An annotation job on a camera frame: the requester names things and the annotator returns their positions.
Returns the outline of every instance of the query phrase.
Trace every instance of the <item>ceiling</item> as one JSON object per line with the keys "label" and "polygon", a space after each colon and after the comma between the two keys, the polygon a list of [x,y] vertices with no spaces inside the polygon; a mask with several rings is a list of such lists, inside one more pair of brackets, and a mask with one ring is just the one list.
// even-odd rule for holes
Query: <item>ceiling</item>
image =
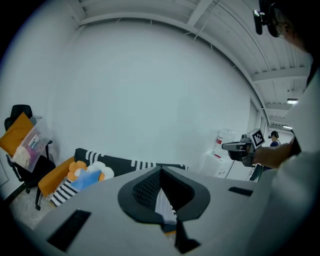
{"label": "ceiling", "polygon": [[270,128],[287,125],[288,98],[302,95],[312,58],[264,27],[257,35],[252,12],[259,0],[65,0],[79,26],[140,18],[182,28],[218,48],[248,79]]}

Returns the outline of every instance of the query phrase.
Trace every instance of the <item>sofa armrest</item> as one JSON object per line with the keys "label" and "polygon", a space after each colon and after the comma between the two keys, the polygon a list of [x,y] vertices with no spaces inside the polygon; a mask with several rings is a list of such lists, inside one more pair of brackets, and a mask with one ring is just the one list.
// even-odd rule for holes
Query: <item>sofa armrest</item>
{"label": "sofa armrest", "polygon": [[50,171],[44,176],[38,183],[38,187],[41,190],[43,196],[47,197],[53,193],[61,181],[67,176],[69,172],[69,165],[75,161],[74,157],[70,157],[62,164]]}

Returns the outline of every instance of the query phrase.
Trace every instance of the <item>ceiling light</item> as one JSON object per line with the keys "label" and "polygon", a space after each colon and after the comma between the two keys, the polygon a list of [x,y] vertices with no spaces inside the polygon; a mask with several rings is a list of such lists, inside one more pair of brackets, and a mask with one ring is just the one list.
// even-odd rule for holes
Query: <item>ceiling light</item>
{"label": "ceiling light", "polygon": [[297,98],[288,98],[288,101],[287,103],[288,104],[296,104],[298,102],[298,99]]}
{"label": "ceiling light", "polygon": [[292,127],[290,127],[290,126],[286,126],[286,125],[282,126],[282,128],[284,128],[284,129],[288,129],[288,130],[292,130]]}

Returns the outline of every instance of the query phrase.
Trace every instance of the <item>orange flower pillow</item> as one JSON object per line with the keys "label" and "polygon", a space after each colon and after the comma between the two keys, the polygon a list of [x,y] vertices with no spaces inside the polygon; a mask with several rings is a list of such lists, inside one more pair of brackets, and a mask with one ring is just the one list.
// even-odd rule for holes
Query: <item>orange flower pillow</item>
{"label": "orange flower pillow", "polygon": [[33,127],[33,123],[26,114],[22,113],[0,138],[0,147],[12,157]]}

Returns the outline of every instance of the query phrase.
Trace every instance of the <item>forearm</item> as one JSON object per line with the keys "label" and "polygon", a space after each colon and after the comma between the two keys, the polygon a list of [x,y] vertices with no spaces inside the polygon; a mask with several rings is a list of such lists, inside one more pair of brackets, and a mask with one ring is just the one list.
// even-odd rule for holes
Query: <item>forearm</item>
{"label": "forearm", "polygon": [[291,147],[291,143],[273,147],[260,147],[256,150],[252,163],[278,168],[289,157]]}

